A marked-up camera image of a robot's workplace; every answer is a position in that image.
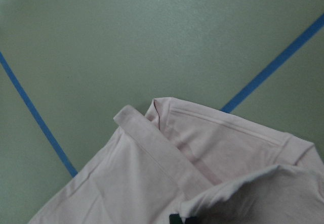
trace folded shirt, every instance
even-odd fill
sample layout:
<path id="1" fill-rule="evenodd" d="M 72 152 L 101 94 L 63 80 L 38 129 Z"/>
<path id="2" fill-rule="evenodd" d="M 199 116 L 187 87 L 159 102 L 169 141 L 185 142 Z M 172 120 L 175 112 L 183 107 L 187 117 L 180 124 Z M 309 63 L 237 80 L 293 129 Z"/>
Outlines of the folded shirt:
<path id="1" fill-rule="evenodd" d="M 153 99 L 145 116 L 127 105 L 114 120 L 108 143 L 30 224 L 169 224 L 171 214 L 324 223 L 324 165 L 311 142 L 176 98 Z"/>

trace blue tape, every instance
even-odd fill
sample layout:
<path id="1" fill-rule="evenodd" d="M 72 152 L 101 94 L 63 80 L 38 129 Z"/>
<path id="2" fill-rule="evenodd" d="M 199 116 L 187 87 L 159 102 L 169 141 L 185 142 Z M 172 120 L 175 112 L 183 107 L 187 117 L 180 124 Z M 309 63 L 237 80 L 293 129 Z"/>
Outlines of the blue tape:
<path id="1" fill-rule="evenodd" d="M 250 95 L 261 83 L 275 72 L 287 59 L 299 50 L 310 38 L 312 38 L 324 26 L 324 14 L 309 26 L 297 39 L 295 39 L 280 55 L 278 55 L 266 68 L 264 68 L 252 81 L 250 81 L 238 94 L 236 94 L 222 109 L 230 113 L 248 95 Z"/>
<path id="2" fill-rule="evenodd" d="M 10 78 L 10 80 L 12 82 L 12 84 L 15 86 L 15 88 L 18 91 L 19 95 L 21 96 L 21 98 L 25 102 L 27 108 L 29 109 L 29 111 L 33 115 L 34 119 L 36 120 L 36 122 L 38 123 L 40 128 L 42 129 L 42 131 L 43 131 L 44 135 L 46 136 L 46 138 L 51 143 L 52 147 L 54 148 L 55 152 L 57 153 L 57 155 L 61 159 L 61 161 L 64 164 L 64 166 L 66 167 L 66 169 L 69 171 L 69 173 L 71 174 L 72 177 L 76 176 L 77 171 L 75 170 L 75 168 L 73 167 L 73 165 L 71 164 L 71 162 L 69 161 L 67 156 L 65 155 L 63 149 L 61 148 L 61 146 L 59 145 L 57 140 L 54 138 L 54 136 L 51 133 L 50 129 L 47 127 L 47 125 L 43 121 L 42 117 L 40 116 L 40 114 L 36 110 L 34 104 L 31 102 L 29 96 L 27 95 L 25 90 L 20 85 L 18 79 L 16 78 L 15 74 L 13 73 L 11 68 L 9 67 L 8 63 L 6 62 L 6 60 L 3 57 L 1 52 L 0 52 L 0 63 L 2 64 L 4 70 L 6 71 L 8 77 Z"/>

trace garment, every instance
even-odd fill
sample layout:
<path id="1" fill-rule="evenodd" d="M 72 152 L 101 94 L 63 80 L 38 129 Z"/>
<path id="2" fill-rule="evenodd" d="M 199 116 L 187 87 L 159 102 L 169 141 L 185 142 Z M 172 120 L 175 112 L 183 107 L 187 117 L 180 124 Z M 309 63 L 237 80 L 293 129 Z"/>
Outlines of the garment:
<path id="1" fill-rule="evenodd" d="M 315 207 L 324 209 L 324 165 L 311 142 L 176 98 L 153 99 L 145 116 L 127 105 L 114 120 L 119 127 L 108 143 L 30 224 L 167 224 L 170 214 L 184 221 L 236 200 L 231 196 L 244 193 L 245 182 L 267 192 L 276 177 L 279 186 L 297 181 L 300 189 L 309 187 L 305 179 L 312 179 L 311 191 L 302 199 L 315 199 Z M 245 199 L 237 202 L 243 205 Z M 304 211 L 324 219 L 317 209 Z"/>

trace blue stripe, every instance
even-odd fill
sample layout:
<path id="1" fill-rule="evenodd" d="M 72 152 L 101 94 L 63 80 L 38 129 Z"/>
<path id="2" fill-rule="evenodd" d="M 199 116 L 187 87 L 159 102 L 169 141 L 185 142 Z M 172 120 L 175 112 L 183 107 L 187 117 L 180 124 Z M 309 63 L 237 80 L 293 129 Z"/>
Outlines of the blue stripe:
<path id="1" fill-rule="evenodd" d="M 54 136 L 51 133 L 50 129 L 47 127 L 47 125 L 43 121 L 42 117 L 40 116 L 40 114 L 36 110 L 34 104 L 31 102 L 29 96 L 27 95 L 27 93 L 25 92 L 25 90 L 20 85 L 18 79 L 16 78 L 15 74 L 13 73 L 13 71 L 11 70 L 11 68 L 9 67 L 8 63 L 6 62 L 6 60 L 3 57 L 3 55 L 2 55 L 1 52 L 0 52 L 0 62 L 2 64 L 2 66 L 3 66 L 3 68 L 5 69 L 8 77 L 10 78 L 12 84 L 17 89 L 17 91 L 20 94 L 21 98 L 25 102 L 26 106 L 28 107 L 29 111 L 33 115 L 34 119 L 36 120 L 36 122 L 38 123 L 38 125 L 40 126 L 40 128 L 42 129 L 44 135 L 46 136 L 46 138 L 51 143 L 52 147 L 54 148 L 54 150 L 56 151 L 57 155 L 59 156 L 59 158 L 63 162 L 64 166 L 69 171 L 69 173 L 71 174 L 72 177 L 76 176 L 77 175 L 77 171 L 75 170 L 75 168 L 73 167 L 73 165 L 71 164 L 71 162 L 69 161 L 69 159 L 67 158 L 67 156 L 65 155 L 63 149 L 61 148 L 61 146 L 59 145 L 59 143 L 57 142 L 57 140 L 54 138 Z"/>
<path id="2" fill-rule="evenodd" d="M 278 55 L 266 68 L 264 68 L 252 81 L 250 81 L 237 95 L 235 95 L 221 111 L 230 113 L 261 83 L 275 72 L 287 59 L 299 50 L 324 26 L 324 14 L 321 15 L 309 28 L 307 28 L 295 41 L 293 41 L 280 55 Z"/>

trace floor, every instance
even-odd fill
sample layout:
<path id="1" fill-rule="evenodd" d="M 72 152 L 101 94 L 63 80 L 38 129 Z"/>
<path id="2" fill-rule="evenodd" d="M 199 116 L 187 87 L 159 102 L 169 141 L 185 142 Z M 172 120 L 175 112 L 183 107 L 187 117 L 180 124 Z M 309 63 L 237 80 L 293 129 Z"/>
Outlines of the floor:
<path id="1" fill-rule="evenodd" d="M 324 0 L 0 0 L 0 51 L 79 171 L 130 104 L 221 109 L 324 12 Z M 232 114 L 324 159 L 324 29 Z M 0 223 L 27 223 L 71 180 L 0 67 Z"/>

